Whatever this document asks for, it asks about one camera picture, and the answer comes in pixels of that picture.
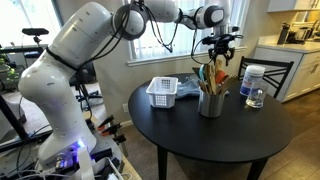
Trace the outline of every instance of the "white container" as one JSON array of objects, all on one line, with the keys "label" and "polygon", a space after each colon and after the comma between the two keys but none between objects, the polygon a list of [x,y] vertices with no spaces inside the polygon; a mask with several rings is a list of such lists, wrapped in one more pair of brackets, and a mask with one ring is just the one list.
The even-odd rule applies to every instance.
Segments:
[{"label": "white container", "polygon": [[249,65],[243,77],[240,94],[248,96],[252,82],[262,80],[266,68],[257,65]]},{"label": "white container", "polygon": [[149,101],[153,107],[170,108],[174,106],[177,94],[178,78],[154,77],[147,88]]}]

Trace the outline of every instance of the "blue cloth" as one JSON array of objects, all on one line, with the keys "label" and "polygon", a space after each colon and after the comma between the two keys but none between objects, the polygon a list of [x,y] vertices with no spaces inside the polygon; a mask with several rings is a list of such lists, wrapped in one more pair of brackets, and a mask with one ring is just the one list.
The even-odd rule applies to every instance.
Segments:
[{"label": "blue cloth", "polygon": [[200,89],[198,85],[198,80],[196,79],[189,79],[187,82],[177,85],[176,99],[181,99],[186,96],[199,96],[199,95],[200,95]]}]

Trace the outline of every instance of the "chair back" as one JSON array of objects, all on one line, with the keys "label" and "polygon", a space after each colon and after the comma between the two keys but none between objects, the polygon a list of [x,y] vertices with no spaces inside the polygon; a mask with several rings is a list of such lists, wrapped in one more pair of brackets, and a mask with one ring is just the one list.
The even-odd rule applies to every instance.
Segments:
[{"label": "chair back", "polygon": [[268,82],[272,87],[274,87],[273,97],[277,98],[292,68],[293,63],[294,63],[293,61],[279,62],[279,61],[269,61],[269,60],[261,60],[261,59],[251,59],[251,58],[245,58],[242,56],[240,66],[239,66],[239,71],[238,71],[238,77],[239,77],[239,80],[242,80],[247,66],[251,64],[265,67],[266,70],[262,79]]}]

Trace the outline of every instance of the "container lid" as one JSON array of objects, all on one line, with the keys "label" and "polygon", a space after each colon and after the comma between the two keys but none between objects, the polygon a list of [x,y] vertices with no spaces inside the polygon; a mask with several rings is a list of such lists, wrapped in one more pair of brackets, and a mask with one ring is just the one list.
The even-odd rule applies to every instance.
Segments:
[{"label": "container lid", "polygon": [[252,74],[264,74],[265,67],[258,66],[258,65],[249,65],[246,69],[246,72],[252,73]]}]

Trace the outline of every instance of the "wooden floor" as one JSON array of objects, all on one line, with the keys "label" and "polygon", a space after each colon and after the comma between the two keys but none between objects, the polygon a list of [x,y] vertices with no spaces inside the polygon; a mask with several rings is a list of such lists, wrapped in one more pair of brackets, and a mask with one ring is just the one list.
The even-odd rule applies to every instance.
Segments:
[{"label": "wooden floor", "polygon": [[[259,179],[319,180],[320,179],[320,90],[284,104],[292,115],[294,138],[280,153],[269,158]],[[124,128],[128,141],[129,161],[142,179],[157,179],[156,147],[134,126]],[[235,179],[244,180],[250,164],[221,165],[196,162],[168,155],[168,180]]]}]

